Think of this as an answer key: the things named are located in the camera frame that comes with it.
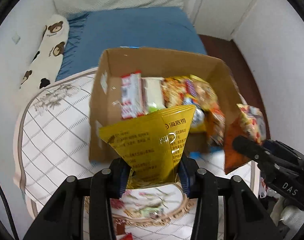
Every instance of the wooden floor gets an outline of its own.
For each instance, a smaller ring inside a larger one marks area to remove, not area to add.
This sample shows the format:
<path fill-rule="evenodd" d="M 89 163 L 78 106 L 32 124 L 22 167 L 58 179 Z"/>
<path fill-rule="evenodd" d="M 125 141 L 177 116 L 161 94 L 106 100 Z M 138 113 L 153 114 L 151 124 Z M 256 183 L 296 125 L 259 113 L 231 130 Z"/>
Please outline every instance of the wooden floor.
<path fill-rule="evenodd" d="M 246 102 L 258 107 L 265 118 L 267 138 L 270 138 L 269 127 L 263 100 L 260 96 L 254 77 L 234 41 L 200 35 L 207 54 L 222 59 L 231 69 L 239 91 Z"/>

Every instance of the bolt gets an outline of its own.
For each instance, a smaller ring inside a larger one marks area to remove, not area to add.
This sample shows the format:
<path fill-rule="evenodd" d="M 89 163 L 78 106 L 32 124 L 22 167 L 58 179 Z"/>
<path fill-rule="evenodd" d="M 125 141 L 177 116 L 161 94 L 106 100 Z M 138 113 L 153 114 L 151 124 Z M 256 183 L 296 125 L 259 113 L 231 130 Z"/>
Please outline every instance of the bolt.
<path fill-rule="evenodd" d="M 105 169 L 103 169 L 101 172 L 102 172 L 102 174 L 104 174 L 104 175 L 108 175 L 108 174 L 111 173 L 111 170 L 110 170 L 109 168 L 105 168 Z"/>
<path fill-rule="evenodd" d="M 206 170 L 204 168 L 199 168 L 199 169 L 197 169 L 197 173 L 204 175 L 204 174 L 206 174 Z"/>
<path fill-rule="evenodd" d="M 74 176 L 68 176 L 67 177 L 67 182 L 74 182 L 75 181 L 75 177 Z"/>
<path fill-rule="evenodd" d="M 233 176 L 233 181 L 235 181 L 235 182 L 241 182 L 242 178 L 240 176 L 238 176 L 238 175 L 235 175 L 235 176 Z"/>

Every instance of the open cardboard box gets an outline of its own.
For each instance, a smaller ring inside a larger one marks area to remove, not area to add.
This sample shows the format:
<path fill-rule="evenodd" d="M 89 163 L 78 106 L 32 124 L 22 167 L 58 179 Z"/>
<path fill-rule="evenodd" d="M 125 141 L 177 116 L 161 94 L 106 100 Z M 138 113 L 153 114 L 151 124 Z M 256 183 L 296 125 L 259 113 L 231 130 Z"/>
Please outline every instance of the open cardboard box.
<path fill-rule="evenodd" d="M 220 59 L 170 49 L 118 48 L 105 50 L 100 58 L 90 101 L 90 161 L 109 162 L 119 155 L 98 136 L 101 126 L 122 120 L 121 76 L 141 71 L 142 77 L 198 76 L 212 86 L 217 94 L 220 108 L 225 114 L 227 131 L 239 116 L 236 104 L 241 98 L 230 76 L 229 67 Z M 189 134 L 185 152 L 207 151 L 204 133 Z"/>

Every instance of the door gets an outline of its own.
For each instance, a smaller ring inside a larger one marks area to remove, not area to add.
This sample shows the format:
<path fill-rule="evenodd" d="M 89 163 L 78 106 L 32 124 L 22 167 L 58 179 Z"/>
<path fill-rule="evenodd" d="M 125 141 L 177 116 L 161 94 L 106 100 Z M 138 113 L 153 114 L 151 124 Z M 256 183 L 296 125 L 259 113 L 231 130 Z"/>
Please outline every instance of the door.
<path fill-rule="evenodd" d="M 254 0 L 203 0 L 196 15 L 194 26 L 198 34 L 225 40 L 246 15 Z"/>

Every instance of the blue fabric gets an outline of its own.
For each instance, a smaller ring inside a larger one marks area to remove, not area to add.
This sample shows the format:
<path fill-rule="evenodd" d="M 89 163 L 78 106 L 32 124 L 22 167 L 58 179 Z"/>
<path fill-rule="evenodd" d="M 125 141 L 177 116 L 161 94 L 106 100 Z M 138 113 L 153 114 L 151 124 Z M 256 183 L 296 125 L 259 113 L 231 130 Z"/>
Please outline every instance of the blue fabric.
<path fill-rule="evenodd" d="M 154 47 L 206 54 L 187 15 L 178 7 L 129 8 L 74 14 L 56 80 L 97 67 L 105 49 Z"/>

